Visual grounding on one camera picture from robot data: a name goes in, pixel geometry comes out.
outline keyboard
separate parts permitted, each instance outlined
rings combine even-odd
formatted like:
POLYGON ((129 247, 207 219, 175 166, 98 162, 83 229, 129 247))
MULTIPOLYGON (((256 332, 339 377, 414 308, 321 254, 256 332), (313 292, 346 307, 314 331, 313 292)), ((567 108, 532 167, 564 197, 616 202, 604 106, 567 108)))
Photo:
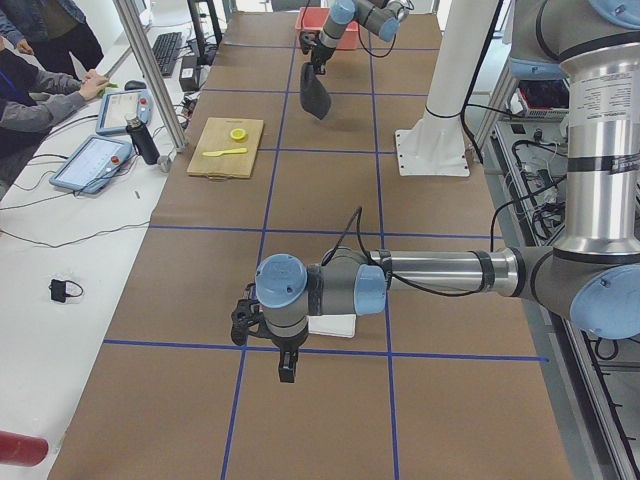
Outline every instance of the keyboard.
POLYGON ((156 58, 160 73, 163 77, 170 77, 173 67, 178 60, 178 53, 182 46, 182 33, 171 32, 158 35, 153 43, 153 56, 156 58))

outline grid line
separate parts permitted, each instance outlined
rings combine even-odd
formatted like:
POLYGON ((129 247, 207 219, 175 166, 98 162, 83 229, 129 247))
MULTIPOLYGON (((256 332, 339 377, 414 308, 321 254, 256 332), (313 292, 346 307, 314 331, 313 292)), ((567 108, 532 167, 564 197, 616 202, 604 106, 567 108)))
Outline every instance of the grid line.
MULTIPOLYGON (((371 44, 371 32, 368 32, 369 49, 372 48, 371 44)), ((380 168, 380 154, 378 143, 378 117, 376 112, 376 88, 375 88, 375 74, 373 69, 373 56, 369 54, 369 74, 371 75, 371 113, 373 115, 373 141, 376 150, 376 181, 378 187, 378 217, 380 221, 380 245, 385 248, 384 239, 384 204, 382 198, 382 172, 380 168)), ((393 457, 393 476, 395 480, 400 480, 400 456, 398 455, 398 427, 396 416, 396 394, 395 394, 395 382, 393 377, 393 356, 391 353, 391 316, 389 313, 389 299, 384 306, 384 318, 385 318, 385 331, 387 336, 387 372, 389 382, 389 407, 390 407, 390 421, 391 421, 391 447, 393 457)))
MULTIPOLYGON (((295 235, 341 235, 339 230, 296 230, 285 228, 248 228, 248 227, 213 227, 207 225, 149 225, 150 229, 155 230, 202 230, 217 232, 236 232, 236 233, 290 233, 295 235)), ((360 232, 362 236, 379 236, 380 232, 360 232)), ((489 240, 489 235, 476 234, 457 234, 457 233, 404 233, 404 232, 384 232, 385 237, 400 238, 442 238, 442 239, 459 239, 459 240, 489 240)), ((494 236, 495 239, 502 240, 501 236, 494 236)))
MULTIPOLYGON (((227 47, 239 47, 239 48, 279 48, 279 49, 285 49, 285 48, 291 48, 288 47, 286 45, 249 45, 246 43, 228 43, 228 42, 224 42, 223 45, 227 46, 227 47)), ((355 49, 356 51, 358 50, 362 50, 361 47, 358 47, 355 49)), ((389 47, 371 47, 369 48, 369 50, 373 51, 373 50, 384 50, 387 51, 389 50, 389 47)), ((408 51, 408 52, 437 52, 440 50, 440 48, 420 48, 420 47, 393 47, 393 50, 396 52, 402 52, 402 51, 408 51)))
MULTIPOLYGON (((284 90, 263 90, 263 89, 251 89, 251 88, 213 88, 213 87, 205 87, 205 88, 202 88, 201 91, 220 92, 220 93, 277 93, 280 95, 300 93, 300 90, 290 90, 287 92, 284 90)), ((357 96, 364 96, 364 97, 371 97, 374 95, 377 95, 380 97, 420 97, 420 98, 427 97, 426 93, 397 93, 397 92, 370 93, 370 92, 334 92, 332 91, 331 95, 357 95, 357 96)))
MULTIPOLYGON (((105 339, 102 343, 106 345, 119 345, 130 347, 148 348, 177 348, 192 350, 216 350, 216 351, 236 351, 242 352, 244 347, 236 345, 219 345, 215 343, 186 343, 186 342, 154 342, 149 340, 123 340, 105 339)), ((250 346, 246 347, 248 352, 278 352, 277 347, 250 346)), ((307 355, 336 355, 352 357, 393 357, 393 358, 415 358, 433 360, 475 360, 491 362, 522 362, 522 363, 549 363, 547 357, 537 355, 487 355, 472 353, 429 353, 429 352, 389 352, 383 350, 337 350, 323 348, 301 348, 300 353, 307 355)))
MULTIPOLYGON (((267 234, 267 224, 269 222, 269 211, 271 208, 271 198, 273 196, 273 187, 274 187, 274 183, 275 183, 275 178, 276 178, 276 173, 278 171, 278 158, 280 156, 280 145, 282 144, 282 132, 284 129, 284 122, 285 122, 285 115, 287 113, 287 101, 289 98, 289 86, 291 84, 291 72, 293 71, 293 64, 294 64, 294 59, 295 59, 295 54, 296 54, 296 45, 295 43, 289 47, 291 49, 291 61, 289 64, 289 75, 287 77, 287 89, 285 91, 285 96, 284 96, 284 104, 282 106, 282 116, 280 118, 280 129, 278 131, 278 142, 276 144, 276 154, 275 154, 275 159, 273 162, 273 170, 271 172, 271 182, 269 184, 269 194, 267 196, 267 204, 266 204, 266 208, 265 208, 265 213, 264 213, 264 222, 262 224, 262 230, 261 230, 261 237, 260 237, 260 248, 258 250, 258 258, 256 260, 256 268, 258 267, 258 265, 260 265, 260 262, 262 261, 262 252, 264 249, 264 241, 266 238, 266 234, 267 234)), ((240 355, 240 365, 238 366, 238 377, 237 377, 237 381, 236 381, 236 390, 234 393, 234 398, 233 398, 233 407, 231 410, 231 418, 229 419, 229 430, 227 432, 227 443, 225 446, 225 452, 224 452, 224 461, 222 464, 222 471, 220 473, 220 480, 226 480, 227 478, 227 470, 229 467, 229 457, 231 455, 231 444, 233 442, 233 431, 235 428, 235 418, 236 418, 236 413, 237 413, 237 408, 238 408, 238 401, 240 398, 240 390, 241 390, 241 386, 242 386, 242 374, 244 371, 244 363, 245 363, 245 359, 246 359, 246 355, 247 355, 247 350, 248 350, 248 345, 245 344, 242 346, 242 353, 240 355)))

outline black water bottle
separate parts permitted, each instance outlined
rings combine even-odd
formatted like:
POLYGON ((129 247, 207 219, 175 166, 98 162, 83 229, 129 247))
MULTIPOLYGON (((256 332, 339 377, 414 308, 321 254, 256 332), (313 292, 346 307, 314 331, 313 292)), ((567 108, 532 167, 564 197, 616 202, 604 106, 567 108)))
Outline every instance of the black water bottle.
POLYGON ((141 155, 148 165, 158 163, 160 152, 147 129, 147 126, 137 117, 127 118, 127 133, 131 136, 131 141, 136 148, 138 155, 141 155))

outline cable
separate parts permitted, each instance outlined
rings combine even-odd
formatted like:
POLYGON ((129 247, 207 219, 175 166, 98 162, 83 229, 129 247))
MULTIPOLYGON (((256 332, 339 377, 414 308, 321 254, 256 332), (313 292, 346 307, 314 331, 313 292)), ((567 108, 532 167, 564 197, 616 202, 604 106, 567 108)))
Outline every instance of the cable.
POLYGON ((382 55, 376 55, 375 53, 373 53, 371 50, 369 50, 367 47, 364 46, 364 42, 362 41, 361 31, 360 31, 360 28, 358 27, 358 40, 360 40, 360 45, 362 46, 363 50, 365 52, 367 52, 373 58, 384 58, 384 57, 389 56, 389 54, 393 51, 393 47, 395 47, 395 45, 396 45, 396 37, 397 37, 397 35, 393 36, 393 41, 391 42, 391 46, 389 47, 389 50, 387 50, 382 55))
POLYGON ((122 231, 122 230, 128 230, 128 229, 132 229, 132 228, 140 228, 140 227, 143 227, 143 226, 148 225, 148 224, 149 224, 149 221, 147 220, 146 222, 142 222, 142 223, 122 225, 121 227, 114 228, 113 230, 100 230, 99 232, 96 232, 96 233, 94 233, 92 235, 87 235, 86 237, 77 238, 75 240, 71 240, 69 242, 64 242, 64 243, 59 243, 59 244, 56 244, 56 245, 52 245, 52 244, 47 243, 47 242, 40 242, 38 240, 31 240, 29 238, 24 238, 24 237, 21 237, 19 235, 14 235, 13 233, 9 233, 9 232, 7 232, 6 230, 3 230, 3 229, 0 229, 0 233, 4 233, 5 235, 8 235, 8 236, 10 236, 12 238, 15 238, 16 240, 21 240, 23 242, 32 243, 34 245, 39 245, 39 246, 42 246, 42 247, 61 248, 61 247, 66 247, 68 245, 73 245, 73 244, 76 244, 76 243, 84 242, 85 240, 90 240, 90 239, 95 238, 95 237, 100 236, 100 235, 107 235, 107 234, 110 234, 110 233, 116 233, 116 232, 119 232, 119 231, 122 231))
MULTIPOLYGON (((478 157, 478 161, 481 164, 484 164, 484 157, 482 156, 482 152, 480 151, 480 147, 479 147, 478 143, 476 142, 475 135, 473 134, 473 132, 471 131, 471 129, 467 125, 467 121, 465 119, 465 112, 466 112, 467 107, 470 106, 469 100, 471 99, 471 95, 473 94, 473 88, 476 85, 476 81, 478 79, 478 75, 480 74, 480 69, 482 67, 482 62, 484 61, 485 57, 487 56, 487 52, 489 51, 489 47, 491 46, 491 41, 493 40, 493 32, 494 32, 494 30, 496 28, 496 25, 498 24, 498 19, 500 17, 500 11, 502 10, 502 4, 503 4, 503 0, 499 0, 498 4, 496 5, 496 11, 493 14, 493 19, 491 20, 491 25, 489 27, 489 30, 487 31, 487 35, 485 36, 484 44, 482 45, 482 50, 480 52, 480 57, 478 58, 478 62, 476 63, 476 69, 473 72, 473 77, 471 78, 471 82, 469 83, 469 88, 467 89, 467 95, 466 95, 466 97, 464 99, 464 102, 462 104, 462 110, 460 110, 460 112, 455 114, 455 115, 436 115, 431 110, 429 110, 429 108, 425 104, 425 108, 427 109, 427 111, 431 115, 433 115, 435 117, 438 117, 438 118, 455 118, 457 116, 460 116, 460 123, 462 124, 462 129, 464 130, 464 133, 467 135, 467 137, 471 141, 471 145, 473 146, 473 150, 476 152, 476 156, 478 157)), ((487 108, 487 109, 494 110, 491 107, 484 107, 483 106, 482 108, 487 108)))
POLYGON ((543 187, 539 190, 536 190, 534 192, 529 193, 528 195, 525 195, 523 197, 518 197, 514 200, 511 200, 510 202, 504 203, 502 205, 500 205, 496 211, 493 213, 493 218, 491 219, 491 230, 490 230, 490 243, 489 243, 489 251, 493 252, 493 247, 494 247, 494 240, 495 240, 495 235, 494 235, 494 231, 495 231, 495 227, 496 227, 496 220, 498 219, 498 214, 505 208, 507 208, 510 205, 513 205, 515 203, 518 202, 522 202, 523 200, 527 200, 528 198, 532 198, 535 197, 536 195, 540 195, 542 192, 546 192, 547 190, 549 190, 552 187, 557 187, 561 182, 563 182, 564 180, 567 179, 566 175, 563 175, 562 177, 560 177, 558 180, 556 180, 553 183, 550 183, 549 185, 547 185, 546 187, 543 187))
POLYGON ((602 344, 602 340, 604 340, 604 338, 598 337, 598 340, 596 340, 596 346, 593 349, 593 353, 595 353, 596 357, 598 357, 600 360, 605 360, 605 361, 613 360, 618 356, 618 353, 620 353, 618 342, 616 340, 611 340, 611 343, 613 345, 613 352, 611 353, 611 355, 605 356, 600 353, 600 345, 602 344))
POLYGON ((349 221, 347 222, 347 226, 344 228, 344 230, 342 231, 342 234, 340 235, 340 238, 338 239, 338 241, 336 242, 335 246, 331 249, 330 252, 328 252, 327 255, 324 256, 324 258, 322 259, 322 262, 320 263, 320 266, 324 267, 327 263, 329 263, 331 261, 331 259, 333 258, 333 256, 336 254, 336 252, 338 251, 338 248, 340 248, 340 245, 342 244, 342 241, 344 240, 344 237, 347 236, 347 233, 349 232, 349 230, 351 229, 351 224, 353 223, 353 221, 356 219, 356 217, 358 215, 360 215, 362 213, 362 207, 358 207, 356 208, 355 212, 353 212, 353 215, 351 215, 351 218, 349 219, 349 221))
POLYGON ((304 6, 304 12, 302 12, 302 18, 300 19, 300 26, 302 27, 303 30, 304 30, 304 17, 307 15, 307 10, 309 9, 310 3, 311 3, 311 0, 307 0, 306 5, 304 6))
POLYGON ((51 130, 49 132, 49 134, 47 136, 50 137, 51 135, 55 135, 60 130, 64 130, 65 128, 70 127, 71 125, 73 125, 75 123, 81 122, 83 120, 93 119, 93 118, 98 118, 98 115, 87 115, 87 116, 84 116, 84 117, 76 118, 75 120, 72 120, 69 123, 65 123, 64 125, 60 125, 58 128, 54 128, 53 130, 51 130))
MULTIPOLYGON (((377 267, 382 269, 382 265, 380 265, 373 258, 371 258, 371 254, 365 248, 364 243, 362 241, 362 232, 360 230, 360 221, 362 219, 362 207, 361 206, 356 208, 355 212, 353 213, 353 215, 349 219, 349 222, 347 223, 346 228, 344 229, 344 231, 340 235, 340 238, 339 238, 338 242, 336 242, 336 245, 331 250, 331 253, 329 255, 326 255, 325 258, 322 260, 321 265, 322 266, 326 265, 327 263, 329 263, 331 258, 333 258, 333 255, 335 254, 337 249, 340 247, 340 244, 342 243, 342 240, 344 239, 344 237, 347 235, 347 232, 351 228, 351 224, 353 223, 353 219, 354 218, 356 219, 356 238, 358 240, 358 245, 360 247, 360 251, 362 252, 362 254, 367 259, 367 263, 369 265, 376 265, 377 267)), ((418 283, 412 282, 411 280, 408 280, 408 279, 402 277, 401 275, 398 275, 397 273, 391 272, 391 277, 395 278, 399 282, 404 283, 405 285, 408 285, 408 286, 410 286, 412 288, 415 288, 416 290, 420 290, 422 292, 430 293, 432 295, 438 295, 438 296, 441 296, 441 297, 453 297, 453 298, 455 298, 455 297, 466 297, 466 296, 469 296, 469 295, 473 295, 475 293, 480 293, 480 292, 482 292, 484 290, 484 282, 483 282, 476 290, 472 290, 472 291, 468 291, 468 292, 461 292, 461 293, 440 292, 438 290, 432 290, 432 289, 424 287, 424 286, 422 286, 422 285, 420 285, 418 283)))
POLYGON ((30 187, 30 188, 21 187, 17 183, 14 183, 13 186, 16 187, 16 188, 19 188, 20 190, 23 190, 25 192, 32 192, 33 190, 35 190, 36 188, 38 188, 40 186, 40 184, 42 183, 42 180, 44 180, 44 177, 46 177, 50 173, 56 173, 56 171, 55 170, 47 170, 46 172, 44 172, 42 174, 42 176, 40 177, 40 180, 38 180, 38 182, 33 187, 30 187))
MULTIPOLYGON (((517 115, 509 110, 500 110, 499 108, 493 108, 493 107, 489 107, 488 105, 480 105, 479 103, 469 103, 467 104, 467 107, 475 107, 475 108, 484 108, 485 110, 491 110, 492 112, 497 112, 497 113, 501 113, 503 115, 508 115, 509 117, 520 117, 520 118, 524 118, 521 117, 520 115, 517 115)), ((453 115, 440 115, 438 113, 432 112, 429 107, 425 104, 424 108, 427 110, 427 112, 429 112, 430 115, 433 115, 436 118, 456 118, 460 115, 462 115, 462 110, 460 110, 458 113, 454 113, 453 115)))
MULTIPOLYGON (((137 157, 137 155, 129 157, 128 160, 131 159, 135 159, 137 157)), ((116 171, 119 171, 120 168, 123 166, 124 164, 121 163, 120 165, 115 167, 116 171)), ((118 174, 114 174, 113 177, 116 176, 124 176, 127 173, 129 173, 129 171, 131 170, 132 167, 130 167, 126 172, 124 172, 122 175, 118 175, 118 174)), ((101 176, 101 177, 97 177, 94 178, 93 180, 91 180, 89 183, 87 183, 84 187, 82 187, 80 190, 72 190, 70 192, 66 192, 66 193, 62 193, 60 195, 55 195, 53 197, 47 197, 47 198, 42 198, 40 200, 36 200, 35 202, 31 202, 31 203, 25 203, 22 205, 13 205, 11 207, 2 207, 0 208, 0 211, 4 211, 4 210, 16 210, 18 208, 25 208, 25 207, 30 207, 32 205, 37 205, 38 203, 43 203, 43 202, 47 202, 49 200, 55 200, 57 198, 61 198, 61 197, 66 197, 67 195, 73 195, 75 198, 79 197, 87 188, 89 188, 90 186, 92 186, 95 182, 98 182, 100 180, 104 180, 105 178, 110 178, 109 175, 111 175, 111 172, 107 172, 105 175, 101 176)))
POLYGON ((467 107, 475 107, 475 108, 483 108, 485 110, 491 110, 492 112, 496 112, 496 113, 501 113, 503 115, 508 115, 510 117, 522 117, 522 115, 519 115, 517 113, 513 113, 511 110, 500 110, 499 108, 494 108, 494 107, 490 107, 488 105, 481 105, 479 103, 468 103, 467 107))
POLYGON ((67 157, 66 155, 58 155, 57 153, 40 153, 38 155, 34 155, 33 157, 31 157, 31 160, 35 160, 36 158, 40 158, 40 157, 57 157, 57 158, 61 158, 63 160, 68 160, 69 157, 67 157))
POLYGON ((557 155, 559 157, 565 157, 565 158, 567 157, 566 154, 558 152, 558 149, 557 149, 557 145, 558 144, 557 143, 550 143, 549 144, 549 145, 556 145, 556 149, 553 150, 553 149, 545 146, 544 144, 538 143, 538 142, 534 142, 533 140, 517 140, 517 141, 513 142, 513 145, 511 145, 511 152, 516 157, 516 160, 518 161, 519 165, 522 165, 522 162, 520 161, 520 157, 518 156, 518 153, 517 153, 518 147, 520 145, 526 145, 528 147, 536 147, 536 148, 540 148, 542 150, 546 150, 547 152, 553 153, 554 157, 555 157, 555 155, 557 155))
POLYGON ((61 197, 66 197, 67 195, 72 195, 74 194, 75 191, 73 192, 66 192, 66 193, 61 193, 60 195, 55 195, 53 197, 47 197, 47 198, 42 198, 40 200, 36 200, 35 202, 31 202, 31 203, 25 203, 23 205, 14 205, 12 207, 2 207, 0 208, 0 211, 5 211, 5 210, 15 210, 18 208, 25 208, 25 207, 30 207, 32 205, 37 205, 38 203, 42 203, 42 202, 47 202, 49 200, 55 200, 56 198, 61 198, 61 197))

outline black power adapter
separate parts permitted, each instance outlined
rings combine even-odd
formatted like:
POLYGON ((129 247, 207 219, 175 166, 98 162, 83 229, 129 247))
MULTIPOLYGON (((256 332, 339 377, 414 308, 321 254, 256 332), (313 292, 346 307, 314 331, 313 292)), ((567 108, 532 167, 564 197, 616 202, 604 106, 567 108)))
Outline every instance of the black power adapter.
POLYGON ((200 90, 200 69, 198 57, 185 55, 180 66, 180 88, 183 92, 196 92, 200 90))
POLYGON ((49 284, 51 290, 51 300, 54 302, 66 303, 67 298, 78 298, 84 294, 84 289, 72 280, 57 280, 53 278, 49 284), (68 293, 67 284, 75 285, 79 289, 78 293, 68 293))

